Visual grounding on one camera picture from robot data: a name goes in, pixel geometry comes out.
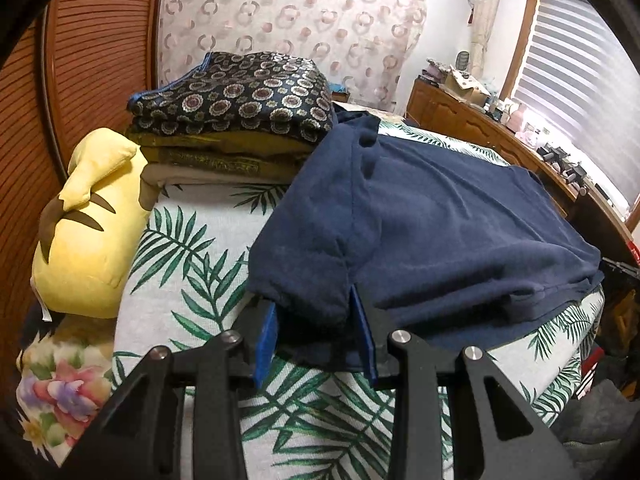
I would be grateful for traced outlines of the pink circle pattern curtain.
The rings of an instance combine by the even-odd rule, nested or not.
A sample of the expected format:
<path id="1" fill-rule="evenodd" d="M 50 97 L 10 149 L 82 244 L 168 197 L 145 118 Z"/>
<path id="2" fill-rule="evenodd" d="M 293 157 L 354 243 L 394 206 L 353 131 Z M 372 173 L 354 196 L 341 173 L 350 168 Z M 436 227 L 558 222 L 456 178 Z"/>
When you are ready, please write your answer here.
<path id="1" fill-rule="evenodd" d="M 393 110 L 425 0 L 160 0 L 157 79 L 167 84 L 208 52 L 310 58 L 349 99 Z"/>

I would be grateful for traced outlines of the navy blue shirt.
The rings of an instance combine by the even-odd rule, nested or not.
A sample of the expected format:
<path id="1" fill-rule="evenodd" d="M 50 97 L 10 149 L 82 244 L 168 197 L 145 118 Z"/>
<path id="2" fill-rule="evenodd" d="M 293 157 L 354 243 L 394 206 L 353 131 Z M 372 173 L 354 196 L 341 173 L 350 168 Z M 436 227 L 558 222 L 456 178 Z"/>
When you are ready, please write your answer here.
<path id="1" fill-rule="evenodd" d="M 599 249 L 529 170 L 386 136 L 366 112 L 336 119 L 248 258 L 294 360 L 362 370 L 353 292 L 456 351 L 517 340 L 602 282 Z"/>

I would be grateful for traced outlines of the palm leaf print bedsheet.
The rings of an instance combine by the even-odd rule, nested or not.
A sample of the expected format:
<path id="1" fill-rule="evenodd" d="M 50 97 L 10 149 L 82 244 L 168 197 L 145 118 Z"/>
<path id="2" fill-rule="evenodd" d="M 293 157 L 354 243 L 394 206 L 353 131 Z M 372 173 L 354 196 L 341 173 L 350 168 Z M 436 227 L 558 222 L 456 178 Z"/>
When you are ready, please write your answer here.
<path id="1" fill-rule="evenodd" d="M 210 174 L 167 183 L 146 224 L 115 330 L 111 376 L 121 384 L 154 344 L 190 350 L 230 327 L 247 305 L 247 258 L 285 193 L 280 184 Z M 492 352 L 544 422 L 582 379 L 604 304 L 601 289 Z M 264 388 L 241 404 L 254 479 L 377 479 L 390 454 L 394 397 L 359 373 L 275 358 Z"/>

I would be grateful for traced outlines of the yellow plush pillow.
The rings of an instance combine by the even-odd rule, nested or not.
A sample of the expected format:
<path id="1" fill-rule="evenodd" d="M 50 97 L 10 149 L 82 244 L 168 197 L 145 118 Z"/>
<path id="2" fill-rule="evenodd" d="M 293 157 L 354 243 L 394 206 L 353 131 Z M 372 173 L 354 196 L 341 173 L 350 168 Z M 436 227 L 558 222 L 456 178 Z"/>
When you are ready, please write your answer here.
<path id="1" fill-rule="evenodd" d="M 73 151 L 68 178 L 40 214 L 30 284 L 48 311 L 116 318 L 160 190 L 142 179 L 140 148 L 109 128 Z"/>

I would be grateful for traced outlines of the wooden sideboard cabinet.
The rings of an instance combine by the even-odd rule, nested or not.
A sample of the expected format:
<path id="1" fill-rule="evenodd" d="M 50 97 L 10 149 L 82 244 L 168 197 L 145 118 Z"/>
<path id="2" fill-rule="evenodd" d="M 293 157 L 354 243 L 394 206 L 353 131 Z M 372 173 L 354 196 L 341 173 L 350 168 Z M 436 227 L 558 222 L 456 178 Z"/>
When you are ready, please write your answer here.
<path id="1" fill-rule="evenodd" d="M 602 255 L 629 262 L 639 258 L 639 244 L 593 184 L 587 183 L 584 192 L 577 191 L 514 133 L 482 110 L 418 77 L 406 117 L 424 130 L 491 148 L 510 164 L 530 170 L 541 180 L 561 216 L 588 243 L 600 248 Z"/>

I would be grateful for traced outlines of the small round desk fan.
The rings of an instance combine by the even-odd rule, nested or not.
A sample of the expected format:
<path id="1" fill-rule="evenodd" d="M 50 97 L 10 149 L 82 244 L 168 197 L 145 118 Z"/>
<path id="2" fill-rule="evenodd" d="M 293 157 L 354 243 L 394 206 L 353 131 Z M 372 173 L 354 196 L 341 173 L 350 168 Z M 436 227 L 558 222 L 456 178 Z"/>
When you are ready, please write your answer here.
<path id="1" fill-rule="evenodd" d="M 461 50 L 457 53 L 454 60 L 454 68 L 460 70 L 460 72 L 467 72 L 470 66 L 470 52 L 467 50 Z"/>

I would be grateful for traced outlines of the cardboard box on cabinet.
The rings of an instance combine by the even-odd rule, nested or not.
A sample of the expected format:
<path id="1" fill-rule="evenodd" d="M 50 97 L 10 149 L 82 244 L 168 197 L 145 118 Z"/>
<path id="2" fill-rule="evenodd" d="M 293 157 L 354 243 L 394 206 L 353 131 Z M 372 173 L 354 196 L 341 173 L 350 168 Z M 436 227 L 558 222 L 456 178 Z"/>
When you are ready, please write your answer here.
<path id="1" fill-rule="evenodd" d="M 479 107 L 483 107 L 490 98 L 490 93 L 484 84 L 471 74 L 460 72 L 460 70 L 450 70 L 444 86 L 458 98 Z"/>

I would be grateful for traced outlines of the striped window blind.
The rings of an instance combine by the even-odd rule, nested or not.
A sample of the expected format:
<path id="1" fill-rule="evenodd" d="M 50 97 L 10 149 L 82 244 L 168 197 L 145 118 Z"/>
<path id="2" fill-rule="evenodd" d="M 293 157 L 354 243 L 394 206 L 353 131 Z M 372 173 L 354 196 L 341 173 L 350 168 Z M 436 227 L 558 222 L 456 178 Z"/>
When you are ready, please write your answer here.
<path id="1" fill-rule="evenodd" d="M 639 74 L 587 0 L 536 0 L 511 98 L 585 155 L 630 214 L 639 198 Z"/>

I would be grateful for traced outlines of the mustard yellow folded cloth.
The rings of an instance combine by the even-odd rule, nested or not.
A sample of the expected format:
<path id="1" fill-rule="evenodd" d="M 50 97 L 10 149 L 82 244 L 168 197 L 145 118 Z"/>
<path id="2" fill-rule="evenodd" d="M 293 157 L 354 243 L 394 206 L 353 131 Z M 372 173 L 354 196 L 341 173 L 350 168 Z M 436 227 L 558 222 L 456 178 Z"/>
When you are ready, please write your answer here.
<path id="1" fill-rule="evenodd" d="M 265 131 L 231 130 L 195 136 L 127 134 L 148 166 L 149 184 L 222 182 L 289 184 L 314 150 L 312 144 Z"/>

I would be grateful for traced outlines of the floral pattern blanket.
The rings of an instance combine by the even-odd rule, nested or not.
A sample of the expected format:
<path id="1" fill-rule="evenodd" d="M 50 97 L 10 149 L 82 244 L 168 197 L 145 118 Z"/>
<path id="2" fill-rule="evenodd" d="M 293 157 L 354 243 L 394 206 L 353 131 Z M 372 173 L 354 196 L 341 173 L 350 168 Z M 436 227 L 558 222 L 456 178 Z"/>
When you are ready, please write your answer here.
<path id="1" fill-rule="evenodd" d="M 23 439 L 36 455 L 62 465 L 111 396 L 114 318 L 64 314 L 38 320 L 16 358 L 15 396 Z"/>

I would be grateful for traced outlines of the black tool on cabinet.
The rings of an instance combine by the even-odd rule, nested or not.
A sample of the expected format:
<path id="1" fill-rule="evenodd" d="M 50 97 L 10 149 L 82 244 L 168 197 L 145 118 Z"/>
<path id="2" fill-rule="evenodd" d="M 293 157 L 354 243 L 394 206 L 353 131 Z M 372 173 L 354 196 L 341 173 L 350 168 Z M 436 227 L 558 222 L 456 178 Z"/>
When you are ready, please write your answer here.
<path id="1" fill-rule="evenodd" d="M 545 164 L 560 176 L 565 184 L 570 188 L 574 188 L 580 196 L 585 196 L 588 193 L 585 184 L 586 170 L 582 168 L 579 162 L 571 162 L 566 151 L 562 148 L 544 144 L 536 148 L 536 153 Z"/>

